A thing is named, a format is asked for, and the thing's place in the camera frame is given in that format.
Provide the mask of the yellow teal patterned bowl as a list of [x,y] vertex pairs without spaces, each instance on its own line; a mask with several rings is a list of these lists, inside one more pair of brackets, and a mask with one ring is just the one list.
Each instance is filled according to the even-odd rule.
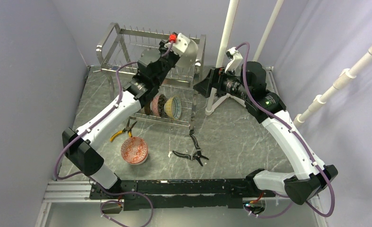
[[165,105],[164,111],[170,119],[178,120],[182,113],[182,103],[178,96],[169,98]]

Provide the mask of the brown floral bowl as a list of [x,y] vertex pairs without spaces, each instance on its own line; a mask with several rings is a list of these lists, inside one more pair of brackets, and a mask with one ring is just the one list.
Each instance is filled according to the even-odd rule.
[[150,107],[151,107],[151,111],[153,113],[153,116],[156,116],[156,117],[161,117],[161,118],[165,118],[167,117],[167,114],[164,110],[164,105],[167,101],[167,98],[164,94],[160,93],[160,94],[157,94],[151,104],[150,104]]

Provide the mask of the steel dish rack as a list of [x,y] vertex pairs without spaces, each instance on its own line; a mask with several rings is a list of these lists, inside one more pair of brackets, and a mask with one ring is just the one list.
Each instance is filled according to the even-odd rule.
[[[132,63],[125,43],[127,35],[160,43],[146,45],[140,58]],[[96,47],[101,70],[130,79],[122,88],[129,90],[142,107],[152,102],[161,85],[191,89],[200,82],[206,35],[199,38],[173,35],[176,40],[171,43],[171,34],[120,28],[112,22]]]

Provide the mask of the beige dark rimmed bowl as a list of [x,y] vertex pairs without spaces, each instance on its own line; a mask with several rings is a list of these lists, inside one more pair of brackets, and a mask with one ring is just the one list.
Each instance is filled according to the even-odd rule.
[[148,102],[145,106],[144,106],[144,113],[145,115],[150,115],[152,113],[152,110],[151,110],[151,102]]

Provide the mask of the red patterned bowl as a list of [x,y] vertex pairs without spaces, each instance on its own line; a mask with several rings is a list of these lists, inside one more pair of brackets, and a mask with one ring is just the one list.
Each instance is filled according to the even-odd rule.
[[121,157],[131,165],[143,164],[148,157],[148,145],[141,137],[130,137],[121,146]]

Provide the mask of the white bowl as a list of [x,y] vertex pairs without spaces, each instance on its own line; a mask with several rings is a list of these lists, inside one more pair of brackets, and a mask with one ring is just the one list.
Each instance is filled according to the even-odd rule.
[[195,63],[198,53],[198,45],[195,41],[190,40],[188,47],[176,63],[176,67],[188,68]]

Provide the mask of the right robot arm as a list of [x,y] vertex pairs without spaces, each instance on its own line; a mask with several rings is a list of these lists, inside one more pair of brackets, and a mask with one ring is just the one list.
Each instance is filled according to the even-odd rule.
[[338,171],[334,165],[324,164],[296,137],[298,131],[292,129],[285,104],[276,93],[267,89],[267,72],[262,65],[249,61],[242,69],[246,70],[247,88],[244,87],[242,75],[226,72],[224,67],[211,68],[206,78],[193,88],[205,98],[215,88],[218,97],[229,94],[242,99],[248,113],[269,131],[292,165],[291,173],[275,173],[264,169],[252,172],[247,176],[247,193],[258,196],[264,190],[275,191],[303,205],[323,191]]

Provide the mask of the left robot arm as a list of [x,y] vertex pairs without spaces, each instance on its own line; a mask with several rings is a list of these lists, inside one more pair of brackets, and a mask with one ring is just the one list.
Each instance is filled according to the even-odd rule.
[[137,73],[128,84],[120,87],[118,96],[78,129],[67,128],[62,133],[64,149],[58,159],[69,159],[79,169],[80,174],[99,183],[108,198],[118,197],[121,192],[121,179],[104,163],[104,159],[96,150],[119,124],[154,98],[168,72],[184,58],[185,53],[185,50],[174,45],[145,50],[136,62]]

